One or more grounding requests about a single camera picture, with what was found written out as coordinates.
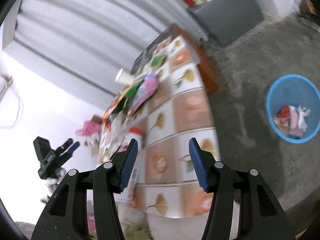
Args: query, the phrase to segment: white paper cup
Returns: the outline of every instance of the white paper cup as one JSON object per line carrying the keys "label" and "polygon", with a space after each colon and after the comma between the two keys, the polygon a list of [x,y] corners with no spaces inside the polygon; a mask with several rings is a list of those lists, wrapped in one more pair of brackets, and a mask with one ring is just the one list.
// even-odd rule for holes
{"label": "white paper cup", "polygon": [[131,85],[133,83],[133,76],[122,68],[116,76],[116,82]]}

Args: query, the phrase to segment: corrugated metal wall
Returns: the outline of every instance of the corrugated metal wall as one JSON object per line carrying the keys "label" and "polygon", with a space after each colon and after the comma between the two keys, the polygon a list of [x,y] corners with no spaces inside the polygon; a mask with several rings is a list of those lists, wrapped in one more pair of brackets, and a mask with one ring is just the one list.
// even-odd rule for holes
{"label": "corrugated metal wall", "polygon": [[22,0],[15,40],[114,95],[117,72],[174,22],[206,39],[177,0]]}

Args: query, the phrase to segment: silver screw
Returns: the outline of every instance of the silver screw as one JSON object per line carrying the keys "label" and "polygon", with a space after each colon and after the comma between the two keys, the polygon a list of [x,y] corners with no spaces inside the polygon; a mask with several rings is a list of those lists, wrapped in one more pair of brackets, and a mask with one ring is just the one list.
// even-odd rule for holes
{"label": "silver screw", "polygon": [[112,164],[111,162],[107,162],[107,163],[105,163],[105,164],[103,165],[103,167],[104,167],[105,169],[110,169],[110,168],[112,168],[112,166],[113,166],[113,164]]}
{"label": "silver screw", "polygon": [[68,174],[69,174],[69,176],[73,176],[73,175],[76,175],[76,173],[77,173],[77,171],[76,170],[70,170],[69,172],[68,172]]}
{"label": "silver screw", "polygon": [[253,176],[257,176],[259,174],[259,172],[255,169],[250,170],[250,174]]}
{"label": "silver screw", "polygon": [[218,169],[221,169],[221,168],[223,168],[223,163],[221,163],[221,162],[216,162],[216,163],[214,164],[214,166],[216,166]]}

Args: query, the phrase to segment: blue trash bin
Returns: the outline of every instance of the blue trash bin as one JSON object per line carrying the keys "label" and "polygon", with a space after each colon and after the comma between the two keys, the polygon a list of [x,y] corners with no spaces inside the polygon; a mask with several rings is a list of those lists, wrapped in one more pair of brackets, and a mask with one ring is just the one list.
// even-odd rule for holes
{"label": "blue trash bin", "polygon": [[[308,127],[302,138],[289,138],[276,127],[274,117],[283,106],[301,106],[311,110],[310,115],[305,117]],[[315,85],[305,77],[286,75],[276,80],[267,94],[266,111],[273,130],[287,142],[305,143],[320,129],[320,94]]]}

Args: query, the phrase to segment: gray floor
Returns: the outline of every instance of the gray floor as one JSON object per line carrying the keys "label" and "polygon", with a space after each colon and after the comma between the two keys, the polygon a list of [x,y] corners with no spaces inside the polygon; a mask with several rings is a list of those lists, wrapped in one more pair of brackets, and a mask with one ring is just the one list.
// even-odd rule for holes
{"label": "gray floor", "polygon": [[295,17],[268,19],[222,49],[211,41],[220,90],[209,96],[221,159],[233,169],[256,168],[300,233],[320,210],[320,135],[294,145],[272,131],[265,97],[277,78],[296,73],[320,88],[320,33]]}

